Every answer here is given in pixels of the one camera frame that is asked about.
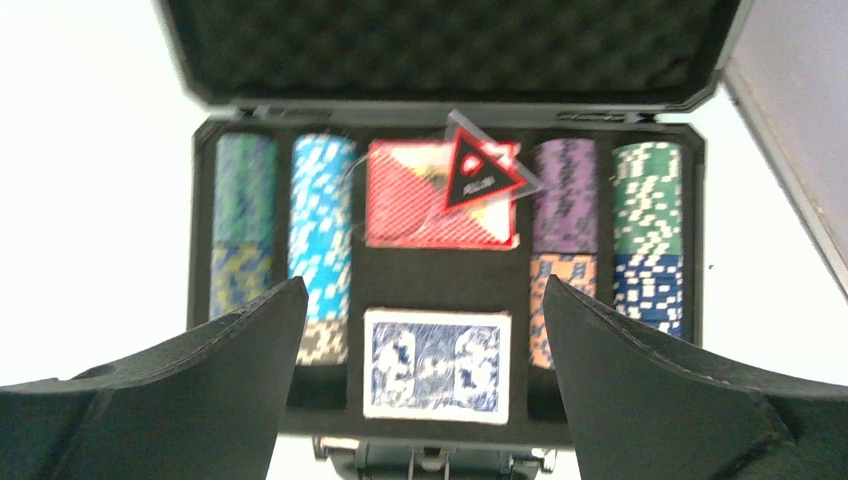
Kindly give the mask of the blue playing card deck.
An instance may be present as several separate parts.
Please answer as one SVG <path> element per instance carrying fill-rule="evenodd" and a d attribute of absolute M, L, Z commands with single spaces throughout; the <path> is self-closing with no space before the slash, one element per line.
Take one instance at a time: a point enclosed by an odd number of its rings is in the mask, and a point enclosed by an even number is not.
<path fill-rule="evenodd" d="M 370 308 L 363 327 L 364 417 L 507 423 L 509 313 Z"/>

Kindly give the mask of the clear round dealer button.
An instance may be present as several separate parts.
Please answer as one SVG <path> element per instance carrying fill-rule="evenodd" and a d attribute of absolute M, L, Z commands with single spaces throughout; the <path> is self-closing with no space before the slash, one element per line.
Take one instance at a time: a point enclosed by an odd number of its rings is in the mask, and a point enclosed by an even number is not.
<path fill-rule="evenodd" d="M 449 146 L 440 141 L 377 139 L 347 174 L 365 174 L 364 219 L 374 248 L 419 248 L 443 214 Z"/>

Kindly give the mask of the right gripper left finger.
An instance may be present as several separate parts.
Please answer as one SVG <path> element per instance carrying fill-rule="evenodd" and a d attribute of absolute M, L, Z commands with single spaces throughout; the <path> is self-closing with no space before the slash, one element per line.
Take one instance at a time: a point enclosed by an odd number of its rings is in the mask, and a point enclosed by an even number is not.
<path fill-rule="evenodd" d="M 263 479 L 305 326 L 286 280 L 68 380 L 1 390 L 5 479 Z"/>

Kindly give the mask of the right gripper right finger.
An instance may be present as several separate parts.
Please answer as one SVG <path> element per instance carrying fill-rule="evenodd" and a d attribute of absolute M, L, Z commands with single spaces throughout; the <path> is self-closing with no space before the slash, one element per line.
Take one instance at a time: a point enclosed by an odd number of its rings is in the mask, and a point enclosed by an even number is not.
<path fill-rule="evenodd" d="M 585 479 L 843 479 L 847 390 L 740 363 L 551 277 L 543 310 Z"/>

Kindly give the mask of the red playing card deck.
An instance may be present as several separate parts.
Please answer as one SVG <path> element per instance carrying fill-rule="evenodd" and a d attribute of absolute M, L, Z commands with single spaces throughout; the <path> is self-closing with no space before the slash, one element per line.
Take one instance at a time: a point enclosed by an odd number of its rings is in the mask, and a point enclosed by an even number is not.
<path fill-rule="evenodd" d="M 437 140 L 371 142 L 365 214 L 369 247 L 508 251 L 519 245 L 515 202 L 508 198 L 444 209 L 452 150 L 450 143 Z"/>

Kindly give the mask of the red black triangle button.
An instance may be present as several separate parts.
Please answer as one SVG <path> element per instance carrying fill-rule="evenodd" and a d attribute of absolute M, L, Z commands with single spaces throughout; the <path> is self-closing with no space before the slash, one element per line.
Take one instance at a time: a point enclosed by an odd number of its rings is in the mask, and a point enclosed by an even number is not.
<path fill-rule="evenodd" d="M 446 212 L 517 200 L 544 187 L 513 153 L 496 152 L 494 139 L 458 110 L 448 114 L 445 140 L 451 146 L 442 202 Z"/>

